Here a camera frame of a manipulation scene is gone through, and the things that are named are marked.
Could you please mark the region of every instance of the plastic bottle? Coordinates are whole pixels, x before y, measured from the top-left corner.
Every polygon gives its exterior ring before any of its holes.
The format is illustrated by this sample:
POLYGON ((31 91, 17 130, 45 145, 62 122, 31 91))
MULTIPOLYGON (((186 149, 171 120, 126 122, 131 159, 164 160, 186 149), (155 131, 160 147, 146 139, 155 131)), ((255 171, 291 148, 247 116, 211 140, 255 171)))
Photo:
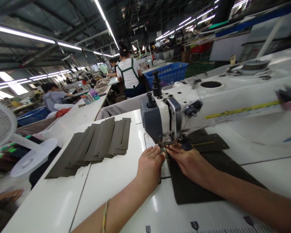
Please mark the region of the plastic bottle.
POLYGON ((91 103, 91 101, 88 99, 86 95, 81 96, 81 98, 84 100, 84 102, 88 105, 91 103))
POLYGON ((95 91, 95 89, 91 88, 90 89, 90 94, 92 95, 94 100, 99 100, 100 99, 100 97, 99 97, 98 93, 95 91))

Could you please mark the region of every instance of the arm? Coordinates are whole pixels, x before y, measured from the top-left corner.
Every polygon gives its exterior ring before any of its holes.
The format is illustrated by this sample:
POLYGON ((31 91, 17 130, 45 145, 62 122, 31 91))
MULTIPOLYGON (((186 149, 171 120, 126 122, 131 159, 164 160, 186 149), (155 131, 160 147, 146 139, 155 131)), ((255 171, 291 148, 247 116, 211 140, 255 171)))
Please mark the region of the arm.
POLYGON ((220 172, 197 150, 184 151, 180 144, 167 148, 190 180, 256 216, 278 232, 291 232, 291 199, 220 172))
POLYGON ((70 94, 70 93, 66 93, 65 94, 65 97, 74 97, 74 95, 73 94, 70 94))
MULTIPOLYGON (((138 163, 137 176, 121 192, 111 198, 105 229, 107 233, 120 232, 147 197, 156 189, 160 180, 160 168, 165 160, 160 148, 146 149, 138 163)), ((73 233, 101 233, 105 204, 100 206, 73 233)))
POLYGON ((138 76, 139 76, 139 78, 142 77, 142 71, 141 71, 141 69, 138 70, 138 76))

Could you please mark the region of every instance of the gray fabric piece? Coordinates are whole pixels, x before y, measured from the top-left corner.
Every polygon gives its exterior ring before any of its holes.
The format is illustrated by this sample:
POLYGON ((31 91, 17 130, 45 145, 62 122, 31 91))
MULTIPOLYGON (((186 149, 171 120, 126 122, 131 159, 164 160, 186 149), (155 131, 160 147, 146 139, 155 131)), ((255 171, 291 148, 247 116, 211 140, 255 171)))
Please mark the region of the gray fabric piece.
POLYGON ((17 128, 15 133, 20 134, 23 137, 28 136, 28 135, 34 135, 45 130, 55 120, 56 120, 56 116, 53 116, 41 121, 37 121, 35 123, 17 128))

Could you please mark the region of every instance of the blue plastic crate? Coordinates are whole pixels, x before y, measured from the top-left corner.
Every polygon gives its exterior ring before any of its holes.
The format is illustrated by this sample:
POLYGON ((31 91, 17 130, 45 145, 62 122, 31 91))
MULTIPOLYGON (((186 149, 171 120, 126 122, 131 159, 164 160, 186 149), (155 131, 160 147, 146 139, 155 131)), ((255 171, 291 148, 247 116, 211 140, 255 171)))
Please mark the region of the blue plastic crate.
POLYGON ((145 73, 145 76, 148 80, 150 90, 152 90, 152 80, 154 78, 153 72, 158 71, 158 77, 161 80, 161 86, 167 86, 173 84, 174 82, 178 82, 184 79, 185 72, 187 70, 187 63, 175 62, 167 66, 163 66, 161 68, 157 68, 151 72, 145 73))
POLYGON ((50 114, 50 111, 48 111, 46 107, 40 107, 18 117, 17 123, 21 126, 29 125, 45 119, 48 114, 50 114))

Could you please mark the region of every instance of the worker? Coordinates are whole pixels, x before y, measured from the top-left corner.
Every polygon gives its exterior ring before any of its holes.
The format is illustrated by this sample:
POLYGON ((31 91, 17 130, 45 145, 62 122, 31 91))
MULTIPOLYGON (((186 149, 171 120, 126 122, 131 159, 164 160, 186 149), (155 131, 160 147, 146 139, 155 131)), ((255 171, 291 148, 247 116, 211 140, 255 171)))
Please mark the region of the worker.
POLYGON ((69 84, 72 84, 72 82, 71 82, 71 80, 68 78, 68 77, 66 77, 66 83, 69 85, 69 84))
POLYGON ((123 81, 127 99, 145 93, 145 85, 141 82, 142 72, 135 58, 129 58, 129 49, 122 41, 120 45, 121 62, 116 67, 119 81, 123 81))
POLYGON ((116 77, 116 67, 117 67, 117 65, 119 64, 119 61, 118 61, 116 58, 111 58, 111 59, 109 60, 109 62, 110 62, 110 65, 111 65, 112 67, 114 67, 115 72, 114 72, 114 73, 110 73, 110 74, 108 74, 107 77, 116 77))
POLYGON ((64 103, 63 99, 65 97, 73 97, 74 96, 70 93, 59 92, 58 86, 54 83, 42 84, 41 88, 45 92, 45 94, 43 96, 45 106, 50 112, 58 111, 56 108, 54 108, 54 105, 55 104, 63 104, 64 103))
MULTIPOLYGON (((166 148, 191 181, 256 216, 278 232, 291 233, 291 199, 221 172, 195 149, 181 144, 166 148)), ((117 195, 100 206, 73 233, 120 232, 160 181, 165 154, 158 146, 146 149, 139 158, 136 177, 117 195)))

